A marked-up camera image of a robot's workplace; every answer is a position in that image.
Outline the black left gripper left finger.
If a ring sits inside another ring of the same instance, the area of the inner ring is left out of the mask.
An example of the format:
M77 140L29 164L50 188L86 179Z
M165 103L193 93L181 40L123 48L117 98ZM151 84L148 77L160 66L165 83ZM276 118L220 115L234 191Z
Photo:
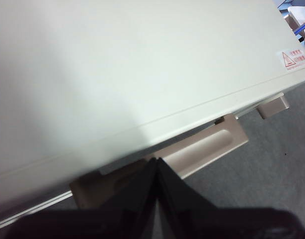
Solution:
M152 158L129 184L101 207L102 239L140 239L154 209L157 159Z

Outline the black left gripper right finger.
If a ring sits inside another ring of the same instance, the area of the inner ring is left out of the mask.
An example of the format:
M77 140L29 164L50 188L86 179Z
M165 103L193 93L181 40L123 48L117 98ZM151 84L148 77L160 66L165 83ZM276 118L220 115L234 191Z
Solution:
M162 159L157 159L157 199L163 235L168 239L198 238L194 211L214 210L216 206L189 187Z

